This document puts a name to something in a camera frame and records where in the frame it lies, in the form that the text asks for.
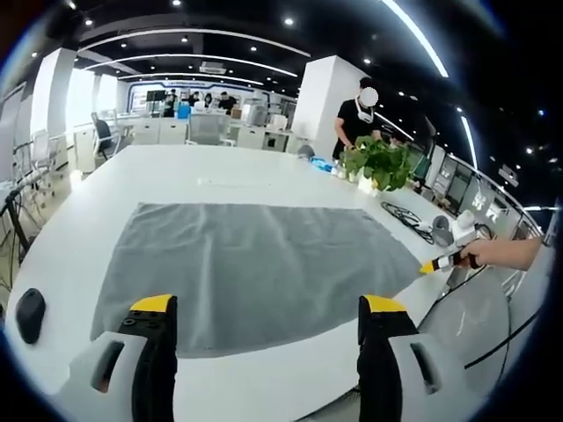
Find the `potted plant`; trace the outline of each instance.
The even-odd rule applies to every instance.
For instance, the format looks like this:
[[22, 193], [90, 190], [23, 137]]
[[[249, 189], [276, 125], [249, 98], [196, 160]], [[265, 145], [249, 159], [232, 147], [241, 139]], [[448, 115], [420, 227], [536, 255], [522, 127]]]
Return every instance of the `potted plant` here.
[[388, 145], [372, 136], [361, 136], [355, 149], [340, 154], [340, 161], [350, 174], [359, 176], [358, 187], [366, 193], [400, 189], [410, 174], [409, 151], [405, 146]]

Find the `gray towel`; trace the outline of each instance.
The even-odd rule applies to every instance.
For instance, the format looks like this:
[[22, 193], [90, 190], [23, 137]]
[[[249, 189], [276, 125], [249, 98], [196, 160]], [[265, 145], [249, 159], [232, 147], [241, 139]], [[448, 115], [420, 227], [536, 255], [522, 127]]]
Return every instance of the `gray towel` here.
[[146, 296], [178, 296], [180, 358], [303, 340], [351, 321], [358, 297], [393, 297], [420, 264], [361, 210], [141, 204], [115, 247], [92, 339]]

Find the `human hand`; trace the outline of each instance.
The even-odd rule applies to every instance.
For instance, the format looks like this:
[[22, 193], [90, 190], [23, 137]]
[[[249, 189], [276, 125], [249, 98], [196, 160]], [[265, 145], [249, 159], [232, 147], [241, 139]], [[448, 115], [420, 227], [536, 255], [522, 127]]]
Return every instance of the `human hand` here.
[[487, 266], [494, 263], [494, 242], [492, 240], [477, 239], [465, 246], [461, 251], [463, 266], [469, 266], [469, 255], [475, 256], [478, 266]]

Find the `ceiling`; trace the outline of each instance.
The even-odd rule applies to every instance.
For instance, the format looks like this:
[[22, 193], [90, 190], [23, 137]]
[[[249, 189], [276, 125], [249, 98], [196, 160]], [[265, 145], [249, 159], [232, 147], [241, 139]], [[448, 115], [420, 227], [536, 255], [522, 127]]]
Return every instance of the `ceiling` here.
[[[422, 45], [381, 0], [182, 0], [180, 6], [174, 6], [172, 0], [74, 0], [77, 9], [61, 6], [56, 21], [64, 22], [66, 32], [60, 25], [54, 27], [59, 38], [80, 47], [128, 33], [172, 28], [220, 30], [275, 41], [311, 57], [257, 40], [213, 33], [146, 34], [104, 43], [89, 51], [112, 60], [195, 54], [257, 62], [297, 77], [245, 63], [213, 60], [232, 70], [227, 76], [261, 82], [264, 85], [260, 88], [292, 97], [298, 95], [307, 62], [339, 55], [377, 81], [384, 105], [378, 110], [381, 114], [411, 133], [414, 115], [426, 114], [440, 133], [438, 142], [470, 163], [472, 156], [460, 119], [463, 114], [472, 128], [479, 168], [503, 184], [499, 168], [503, 164], [513, 170], [520, 166], [521, 170], [516, 170], [520, 185], [506, 186], [507, 191], [524, 205], [551, 205], [563, 165], [549, 162], [559, 157], [561, 150], [552, 95], [552, 81], [559, 76], [556, 67], [542, 65], [545, 53], [537, 46], [545, 44], [551, 32], [555, 37], [557, 25], [546, 20], [550, 5], [542, 2], [531, 7], [500, 0], [395, 0], [425, 34], [448, 70], [448, 78], [440, 76]], [[292, 18], [294, 25], [285, 25], [285, 18]], [[85, 25], [86, 19], [91, 19], [92, 25]], [[201, 61], [159, 57], [122, 64], [141, 74], [198, 73]], [[77, 67], [96, 63], [80, 58]], [[122, 69], [116, 74], [116, 65], [109, 65], [95, 71], [126, 76]], [[527, 148], [533, 148], [533, 153], [527, 154]]]

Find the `green leaves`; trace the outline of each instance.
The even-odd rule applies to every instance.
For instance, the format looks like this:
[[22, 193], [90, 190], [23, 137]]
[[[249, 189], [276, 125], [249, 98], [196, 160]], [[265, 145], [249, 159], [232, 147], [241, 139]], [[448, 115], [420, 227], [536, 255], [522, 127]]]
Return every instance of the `green leaves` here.
[[340, 155], [347, 174], [363, 169], [363, 176], [376, 180], [377, 189], [381, 191], [394, 191], [405, 185], [410, 173], [407, 147], [392, 149], [371, 136], [358, 137], [355, 146], [356, 149], [346, 149]]

